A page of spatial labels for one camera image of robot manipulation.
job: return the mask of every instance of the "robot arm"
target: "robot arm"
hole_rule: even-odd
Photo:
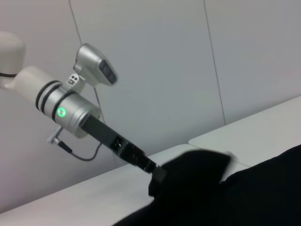
[[[92,86],[98,83],[113,85],[117,81],[117,73],[99,50],[89,44],[78,50],[74,66],[77,74],[69,77],[67,85],[39,68],[22,69],[24,54],[25,44],[18,37],[0,32],[0,62],[4,62],[0,64],[0,88],[16,91],[76,137],[90,134],[121,159],[152,173],[157,181],[163,181],[166,172],[147,158],[141,149],[99,121],[100,109],[74,89],[83,81]],[[71,152],[66,145],[60,147]]]

